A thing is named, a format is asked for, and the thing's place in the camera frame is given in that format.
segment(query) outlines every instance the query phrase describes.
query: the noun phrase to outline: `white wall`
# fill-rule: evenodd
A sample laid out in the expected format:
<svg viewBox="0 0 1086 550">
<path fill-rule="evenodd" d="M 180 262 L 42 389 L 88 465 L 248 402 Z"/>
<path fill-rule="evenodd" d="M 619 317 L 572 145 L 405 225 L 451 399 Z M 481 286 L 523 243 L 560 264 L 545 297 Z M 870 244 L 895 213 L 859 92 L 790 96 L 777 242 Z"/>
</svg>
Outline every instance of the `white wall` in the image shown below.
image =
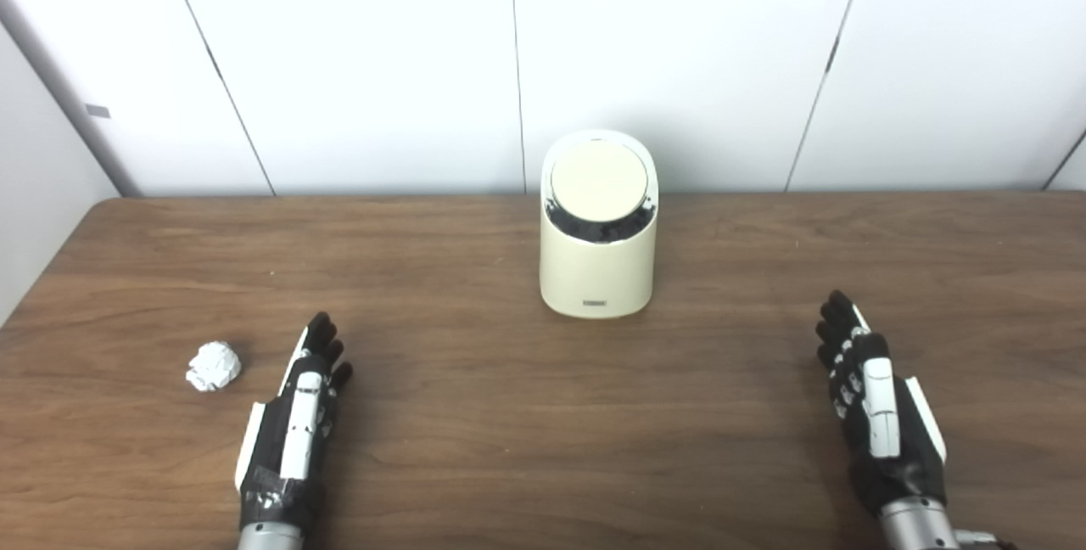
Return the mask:
<svg viewBox="0 0 1086 550">
<path fill-rule="evenodd" d="M 270 192 L 184 0 L 0 0 L 0 18 L 125 193 Z"/>
<path fill-rule="evenodd" d="M 97 202 L 117 195 L 0 27 L 0 325 Z"/>
<path fill-rule="evenodd" d="M 1078 149 L 1068 158 L 1068 162 L 1063 164 L 1048 188 L 1086 190 L 1086 146 L 1078 145 Z"/>
<path fill-rule="evenodd" d="M 529 189 L 567 133 L 620 129 L 667 191 L 781 191 L 848 0 L 517 0 Z"/>
<path fill-rule="evenodd" d="M 277 193 L 523 190 L 513 0 L 189 0 Z"/>
<path fill-rule="evenodd" d="M 1086 0 L 854 0 L 790 189 L 1037 189 L 1083 129 Z"/>
<path fill-rule="evenodd" d="M 252 148 L 185 0 L 0 0 L 126 192 L 534 189 L 584 127 L 670 191 L 1039 188 L 1086 129 L 1086 0 L 190 2 Z"/>
</svg>

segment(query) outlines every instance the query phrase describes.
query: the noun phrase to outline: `black robotic finger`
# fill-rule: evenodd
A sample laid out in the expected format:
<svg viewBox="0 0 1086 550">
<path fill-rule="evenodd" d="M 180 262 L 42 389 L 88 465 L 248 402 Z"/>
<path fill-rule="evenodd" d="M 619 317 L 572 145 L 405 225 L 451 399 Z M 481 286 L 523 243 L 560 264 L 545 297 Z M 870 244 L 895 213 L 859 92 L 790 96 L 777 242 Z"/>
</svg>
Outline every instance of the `black robotic finger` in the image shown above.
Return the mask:
<svg viewBox="0 0 1086 550">
<path fill-rule="evenodd" d="M 859 318 L 856 317 L 856 304 L 853 303 L 853 300 L 848 299 L 848 296 L 842 293 L 842 291 L 837 289 L 831 291 L 830 305 L 848 321 L 850 327 L 860 325 Z"/>
<path fill-rule="evenodd" d="M 325 361 L 328 362 L 329 367 L 332 367 L 333 365 L 336 365 L 336 361 L 340 358 L 340 355 L 342 355 L 342 353 L 343 353 L 343 342 L 342 340 L 336 339 L 332 340 L 330 345 L 328 345 L 328 348 L 326 348 L 324 352 L 320 353 L 320 355 L 324 357 Z"/>
<path fill-rule="evenodd" d="M 819 314 L 836 334 L 849 335 L 853 329 L 853 322 L 846 316 L 842 311 L 834 308 L 830 302 L 822 303 L 822 308 L 819 309 Z"/>
<path fill-rule="evenodd" d="M 306 326 L 303 348 L 312 353 L 321 353 L 336 337 L 336 324 L 327 312 L 318 312 Z"/>
<path fill-rule="evenodd" d="M 341 363 L 340 366 L 332 372 L 332 376 L 331 379 L 328 382 L 328 386 L 333 388 L 337 392 L 339 392 L 343 388 L 343 385 L 345 385 L 346 382 L 351 379 L 351 375 L 353 373 L 354 373 L 354 367 L 352 367 L 350 363 L 346 362 Z"/>
<path fill-rule="evenodd" d="M 853 338 L 849 350 L 853 351 L 857 373 L 862 373 L 863 364 L 869 360 L 889 359 L 889 345 L 886 343 L 886 338 L 882 334 L 861 334 Z"/>
</svg>

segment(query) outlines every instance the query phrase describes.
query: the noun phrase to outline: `wood grain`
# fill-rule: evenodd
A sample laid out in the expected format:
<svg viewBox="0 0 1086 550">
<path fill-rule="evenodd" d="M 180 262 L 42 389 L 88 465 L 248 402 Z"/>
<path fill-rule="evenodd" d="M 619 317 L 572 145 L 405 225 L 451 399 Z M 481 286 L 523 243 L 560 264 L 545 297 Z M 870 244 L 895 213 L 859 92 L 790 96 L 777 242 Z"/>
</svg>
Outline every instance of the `wood grain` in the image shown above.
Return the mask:
<svg viewBox="0 0 1086 550">
<path fill-rule="evenodd" d="M 653 302 L 539 297 L 531 197 L 117 200 L 0 330 L 0 547 L 228 549 L 254 400 L 327 310 L 329 549 L 881 548 L 816 363 L 839 287 L 921 377 L 957 526 L 1086 547 L 1086 195 L 671 196 Z M 182 376 L 224 339 L 247 367 Z"/>
</svg>

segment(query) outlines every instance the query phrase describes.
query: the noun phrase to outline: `robot finger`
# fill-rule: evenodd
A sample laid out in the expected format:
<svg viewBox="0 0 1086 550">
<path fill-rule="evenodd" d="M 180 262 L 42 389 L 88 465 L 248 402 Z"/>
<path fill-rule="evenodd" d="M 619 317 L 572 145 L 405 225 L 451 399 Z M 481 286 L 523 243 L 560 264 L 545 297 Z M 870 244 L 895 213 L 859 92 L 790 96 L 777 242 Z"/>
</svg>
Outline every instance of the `robot finger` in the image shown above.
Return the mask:
<svg viewBox="0 0 1086 550">
<path fill-rule="evenodd" d="M 819 314 L 825 320 L 826 324 L 837 334 L 848 335 L 849 330 L 853 328 L 853 322 L 848 316 L 837 310 L 830 302 L 822 303 L 822 308 L 819 309 Z"/>
<path fill-rule="evenodd" d="M 328 382 L 328 386 L 337 391 L 337 393 L 343 388 L 343 385 L 351 379 L 351 375 L 354 373 L 354 367 L 350 363 L 341 363 L 339 367 L 332 372 L 331 380 Z"/>
<path fill-rule="evenodd" d="M 332 340 L 330 345 L 320 353 L 328 362 L 328 367 L 336 365 L 336 361 L 339 360 L 340 355 L 343 353 L 343 341 L 336 339 Z"/>
</svg>

